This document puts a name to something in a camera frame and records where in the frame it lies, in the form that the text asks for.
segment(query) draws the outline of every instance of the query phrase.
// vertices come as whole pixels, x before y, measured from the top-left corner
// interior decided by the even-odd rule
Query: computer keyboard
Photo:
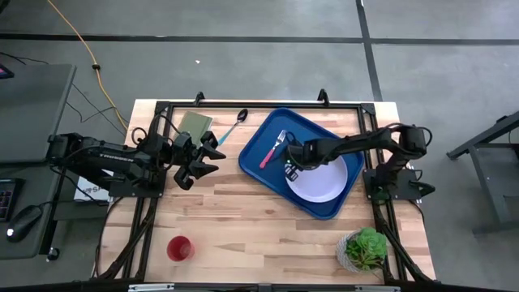
[[[11,218],[23,184],[21,178],[0,178],[0,222]]]

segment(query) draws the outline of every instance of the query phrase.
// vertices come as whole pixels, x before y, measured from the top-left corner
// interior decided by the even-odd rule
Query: spoon
[[[234,123],[234,125],[227,131],[227,133],[225,133],[225,135],[223,135],[219,140],[218,140],[218,145],[222,145],[225,141],[225,139],[227,139],[227,136],[230,134],[231,131],[234,130],[234,128],[240,123],[240,122],[243,122],[245,121],[245,119],[247,118],[247,115],[249,114],[249,111],[247,109],[242,109],[240,110],[240,112],[238,113],[238,116],[236,117],[236,122]]]

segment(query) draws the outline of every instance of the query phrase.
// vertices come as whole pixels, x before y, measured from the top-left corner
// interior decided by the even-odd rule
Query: wooden table
[[[148,129],[156,100],[137,100],[130,120]],[[375,103],[379,127],[398,122],[395,103]],[[211,130],[222,136],[234,124],[240,109],[175,109],[178,125],[186,111],[213,117]],[[354,184],[339,214],[319,221],[289,201],[244,174],[238,155],[272,109],[249,109],[247,120],[218,147],[227,158],[211,161],[220,169],[195,181],[184,191],[169,172],[163,198],[159,200],[146,281],[357,284],[382,283],[381,273],[351,273],[335,256],[338,240],[354,230],[374,226],[373,212],[366,199],[362,179]],[[296,109],[296,112],[339,136],[359,133],[357,114],[350,109]],[[130,134],[127,145],[133,145]],[[126,198],[110,214],[101,248],[101,271],[108,268],[127,243],[135,199]],[[407,201],[394,202],[403,246],[431,278],[435,277],[427,237],[418,210]],[[195,256],[173,262],[166,246],[177,235],[195,245]],[[133,269],[139,260],[140,246]],[[392,273],[397,277],[394,253],[389,251]]]

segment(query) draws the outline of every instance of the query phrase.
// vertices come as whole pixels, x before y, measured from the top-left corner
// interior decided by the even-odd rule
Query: plastic cup
[[[168,243],[168,257],[173,261],[183,261],[195,254],[193,245],[185,236],[176,236]]]

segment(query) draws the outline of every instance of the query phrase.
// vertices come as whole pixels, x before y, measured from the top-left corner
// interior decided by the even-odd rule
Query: concrete floor
[[[82,33],[171,36],[360,37],[354,0],[69,0],[55,1]],[[514,0],[364,0],[371,37],[517,39]],[[0,32],[71,33],[45,1],[12,2]],[[123,116],[136,98],[314,100],[320,88],[341,101],[373,101],[361,44],[91,42],[103,80]],[[100,108],[91,61],[77,41],[0,41],[0,51],[78,67],[75,84]],[[494,215],[468,157],[444,154],[519,110],[519,46],[373,45],[384,101],[402,122],[431,128],[429,153],[416,161],[436,186],[424,199],[427,237],[439,280],[519,290],[519,232],[475,238]],[[22,66],[4,57],[13,70]],[[69,102],[95,111],[74,90]],[[113,114],[109,117],[117,125]],[[68,107],[60,131],[122,142],[102,117],[80,124]],[[519,140],[513,132],[512,139]],[[100,221],[59,226],[60,260],[42,256],[0,262],[2,286],[87,279]]]

